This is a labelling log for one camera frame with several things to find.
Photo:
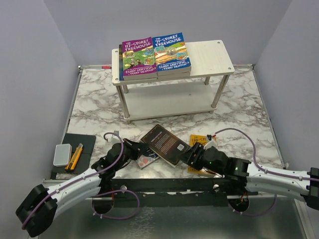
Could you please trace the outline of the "purple 117-Storey Treehouse book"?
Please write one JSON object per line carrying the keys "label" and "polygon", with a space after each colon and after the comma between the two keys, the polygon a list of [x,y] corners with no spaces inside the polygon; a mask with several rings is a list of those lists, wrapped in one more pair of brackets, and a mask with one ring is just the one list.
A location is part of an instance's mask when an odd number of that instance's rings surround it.
{"label": "purple 117-Storey Treehouse book", "polygon": [[151,37],[122,42],[124,80],[157,77],[157,65]]}

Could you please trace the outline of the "blue 91-Storey Treehouse book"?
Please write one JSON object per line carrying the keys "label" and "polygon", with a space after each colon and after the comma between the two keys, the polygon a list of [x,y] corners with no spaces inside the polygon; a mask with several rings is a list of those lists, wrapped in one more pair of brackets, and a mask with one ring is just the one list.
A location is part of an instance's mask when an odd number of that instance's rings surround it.
{"label": "blue 91-Storey Treehouse book", "polygon": [[181,32],[152,38],[158,76],[191,72],[191,62]]}

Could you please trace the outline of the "floral pink notebook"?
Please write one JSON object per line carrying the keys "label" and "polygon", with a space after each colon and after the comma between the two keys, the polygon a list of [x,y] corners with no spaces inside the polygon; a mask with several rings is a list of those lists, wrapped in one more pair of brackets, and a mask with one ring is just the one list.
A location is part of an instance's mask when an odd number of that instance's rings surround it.
{"label": "floral pink notebook", "polygon": [[137,160],[137,165],[140,169],[144,169],[148,165],[152,164],[160,157],[151,149],[148,148]]}

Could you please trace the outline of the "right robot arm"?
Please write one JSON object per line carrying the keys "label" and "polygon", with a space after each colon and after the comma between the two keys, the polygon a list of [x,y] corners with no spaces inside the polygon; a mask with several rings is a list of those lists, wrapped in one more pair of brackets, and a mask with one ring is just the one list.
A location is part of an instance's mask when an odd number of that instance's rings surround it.
{"label": "right robot arm", "polygon": [[304,201],[319,209],[319,169],[291,171],[261,166],[246,159],[229,157],[214,146],[196,143],[178,160],[196,170],[206,168],[224,176],[235,195],[242,192],[267,192]]}

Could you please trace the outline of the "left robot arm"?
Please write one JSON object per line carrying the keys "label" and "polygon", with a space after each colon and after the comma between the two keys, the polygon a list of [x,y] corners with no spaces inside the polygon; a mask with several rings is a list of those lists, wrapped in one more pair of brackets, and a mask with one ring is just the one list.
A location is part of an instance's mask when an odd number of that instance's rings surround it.
{"label": "left robot arm", "polygon": [[50,187],[35,186],[15,212],[22,229],[30,237],[36,237],[72,206],[89,197],[106,196],[112,189],[111,180],[116,172],[129,160],[137,160],[147,148],[146,143],[123,139],[78,176]]}

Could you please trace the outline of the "yellow 130-Storey Treehouse book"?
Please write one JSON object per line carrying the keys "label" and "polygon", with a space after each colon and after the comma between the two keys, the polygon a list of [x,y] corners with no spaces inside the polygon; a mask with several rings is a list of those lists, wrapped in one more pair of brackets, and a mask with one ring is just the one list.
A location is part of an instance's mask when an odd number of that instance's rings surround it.
{"label": "yellow 130-Storey Treehouse book", "polygon": [[[189,140],[189,145],[191,147],[193,147],[195,145],[195,143],[197,143],[197,142],[199,142],[200,144],[205,146],[207,144],[207,137],[203,136],[203,135],[191,134],[190,140]],[[205,177],[209,177],[209,176],[217,177],[218,176],[215,172],[213,172],[211,170],[208,170],[205,168],[202,168],[201,170],[196,170],[190,166],[187,168],[187,172],[193,173],[193,174],[198,174],[200,176],[205,176]]]}

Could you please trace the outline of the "black hardcover book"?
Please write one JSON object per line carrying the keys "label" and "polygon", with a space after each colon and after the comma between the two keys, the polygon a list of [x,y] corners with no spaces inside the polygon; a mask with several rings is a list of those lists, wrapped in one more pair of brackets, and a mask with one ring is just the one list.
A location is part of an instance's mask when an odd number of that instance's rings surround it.
{"label": "black hardcover book", "polygon": [[160,158],[172,167],[179,163],[178,157],[185,153],[190,146],[165,129],[160,124],[155,125],[142,138],[141,142],[146,143]]}

